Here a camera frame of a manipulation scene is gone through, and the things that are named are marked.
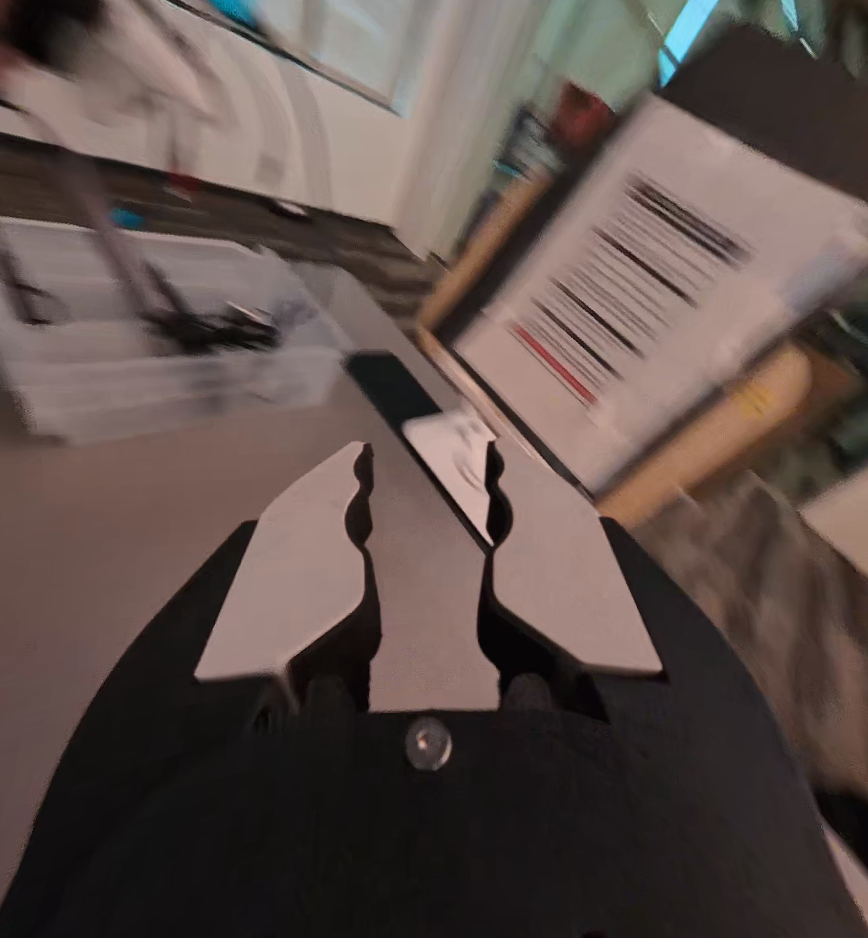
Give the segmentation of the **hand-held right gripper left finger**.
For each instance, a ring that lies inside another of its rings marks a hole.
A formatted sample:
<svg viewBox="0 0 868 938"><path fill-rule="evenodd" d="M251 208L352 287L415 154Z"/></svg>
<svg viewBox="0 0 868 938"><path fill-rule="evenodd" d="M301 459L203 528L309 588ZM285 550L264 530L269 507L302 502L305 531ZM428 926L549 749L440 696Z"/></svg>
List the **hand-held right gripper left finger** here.
<svg viewBox="0 0 868 938"><path fill-rule="evenodd" d="M373 451L351 442L264 509L193 675L277 681L301 703L315 678L337 677L369 706L381 604L367 541Z"/></svg>

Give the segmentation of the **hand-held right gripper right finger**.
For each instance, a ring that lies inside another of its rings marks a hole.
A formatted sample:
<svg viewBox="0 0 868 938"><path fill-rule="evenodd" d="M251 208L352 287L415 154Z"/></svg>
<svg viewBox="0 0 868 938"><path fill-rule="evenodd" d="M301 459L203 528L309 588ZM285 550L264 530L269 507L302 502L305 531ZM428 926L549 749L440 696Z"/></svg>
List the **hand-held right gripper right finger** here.
<svg viewBox="0 0 868 938"><path fill-rule="evenodd" d="M534 674L552 700L602 711L598 676L656 680L664 667L592 502L516 443L486 455L488 548L478 641L500 693Z"/></svg>

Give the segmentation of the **clear plastic bin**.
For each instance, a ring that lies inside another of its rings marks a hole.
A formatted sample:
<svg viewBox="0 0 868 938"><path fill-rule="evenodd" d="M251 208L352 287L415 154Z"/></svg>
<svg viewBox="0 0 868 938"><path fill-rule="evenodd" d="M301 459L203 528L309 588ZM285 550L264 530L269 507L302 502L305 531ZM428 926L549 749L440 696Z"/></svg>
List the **clear plastic bin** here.
<svg viewBox="0 0 868 938"><path fill-rule="evenodd" d="M88 445L323 404L353 344L290 264L230 240L124 234L203 317L268 313L277 346L177 351L130 311L92 230L0 216L0 379L30 433Z"/></svg>

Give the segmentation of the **dark desk mat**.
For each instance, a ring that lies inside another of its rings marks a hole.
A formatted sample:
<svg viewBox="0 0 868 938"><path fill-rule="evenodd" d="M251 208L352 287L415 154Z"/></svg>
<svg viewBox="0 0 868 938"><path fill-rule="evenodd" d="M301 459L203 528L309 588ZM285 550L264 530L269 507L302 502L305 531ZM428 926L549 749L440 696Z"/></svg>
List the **dark desk mat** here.
<svg viewBox="0 0 868 938"><path fill-rule="evenodd" d="M358 353L347 358L346 374L395 432L410 420L442 413L399 358L390 353Z"/></svg>

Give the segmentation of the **wooden board with instruction sheet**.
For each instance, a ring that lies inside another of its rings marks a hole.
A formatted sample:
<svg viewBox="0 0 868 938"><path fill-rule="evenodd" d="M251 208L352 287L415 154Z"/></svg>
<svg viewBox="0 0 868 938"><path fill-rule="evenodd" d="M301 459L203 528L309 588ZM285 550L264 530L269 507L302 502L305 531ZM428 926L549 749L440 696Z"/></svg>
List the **wooden board with instruction sheet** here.
<svg viewBox="0 0 868 938"><path fill-rule="evenodd" d="M868 272L868 201L742 137L645 95L419 318L477 415L625 526L792 416L814 372L786 336Z"/></svg>

